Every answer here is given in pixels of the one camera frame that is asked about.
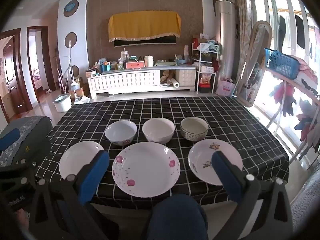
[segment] blue gripper pad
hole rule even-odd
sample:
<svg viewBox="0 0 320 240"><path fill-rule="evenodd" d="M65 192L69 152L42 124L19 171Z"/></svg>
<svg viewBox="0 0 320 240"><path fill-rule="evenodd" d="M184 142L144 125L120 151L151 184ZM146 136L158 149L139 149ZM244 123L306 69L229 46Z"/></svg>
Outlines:
<svg viewBox="0 0 320 240"><path fill-rule="evenodd" d="M226 189L229 199L240 203L243 197L243 186L241 181L237 178L237 174L233 172L237 166L234 166L224 156L222 151L216 151L211 158L212 167L217 173L222 185Z"/></svg>
<svg viewBox="0 0 320 240"><path fill-rule="evenodd" d="M93 158L91 163L83 166L78 175L83 171L86 176L80 181L78 185L78 198L81 205L90 201L93 194L97 190L103 175L109 166L109 154L106 151L100 150Z"/></svg>
<svg viewBox="0 0 320 240"><path fill-rule="evenodd" d="M5 136L0 138L0 151L3 152L10 145L12 145L16 140L20 138L20 131L17 128L14 128L8 132Z"/></svg>

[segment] patterned curtain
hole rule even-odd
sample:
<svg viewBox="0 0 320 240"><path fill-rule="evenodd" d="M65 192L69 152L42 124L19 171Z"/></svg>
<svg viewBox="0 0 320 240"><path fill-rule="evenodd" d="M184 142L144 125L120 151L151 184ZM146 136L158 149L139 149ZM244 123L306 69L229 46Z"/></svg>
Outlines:
<svg viewBox="0 0 320 240"><path fill-rule="evenodd" d="M240 20L240 60L237 72L237 80L241 76L246 55L249 49L250 33L252 29L251 21L251 0L235 0L239 8Z"/></svg>

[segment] blue plastic basket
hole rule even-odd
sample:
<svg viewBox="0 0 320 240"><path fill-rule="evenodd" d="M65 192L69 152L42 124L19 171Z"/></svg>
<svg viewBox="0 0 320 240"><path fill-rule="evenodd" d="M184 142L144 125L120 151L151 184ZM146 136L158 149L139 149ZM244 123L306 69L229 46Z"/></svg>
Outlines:
<svg viewBox="0 0 320 240"><path fill-rule="evenodd" d="M265 64L269 68L289 79L297 78L300 63L293 57L277 50L264 48L266 52Z"/></svg>

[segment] laundry basket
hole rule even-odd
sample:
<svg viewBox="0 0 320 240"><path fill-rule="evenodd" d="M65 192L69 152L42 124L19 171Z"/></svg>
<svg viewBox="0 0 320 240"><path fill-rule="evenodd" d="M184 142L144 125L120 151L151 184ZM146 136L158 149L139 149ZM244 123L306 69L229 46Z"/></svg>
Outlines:
<svg viewBox="0 0 320 240"><path fill-rule="evenodd" d="M70 94L59 95L52 103L56 107L58 112L66 112L68 111L72 104Z"/></svg>
<svg viewBox="0 0 320 240"><path fill-rule="evenodd" d="M264 48L266 52L265 66L291 80L297 78L300 63L293 57L277 50Z"/></svg>

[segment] bed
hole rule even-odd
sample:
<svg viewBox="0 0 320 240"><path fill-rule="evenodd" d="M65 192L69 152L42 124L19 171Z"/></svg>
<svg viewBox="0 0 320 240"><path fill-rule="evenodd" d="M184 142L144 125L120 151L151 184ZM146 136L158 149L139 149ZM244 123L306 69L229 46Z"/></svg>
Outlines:
<svg viewBox="0 0 320 240"><path fill-rule="evenodd" d="M35 84L35 88L39 89L42 87L41 79L40 79L40 74L39 74L39 69L33 69L32 70L32 75L33 75L33 82Z"/></svg>

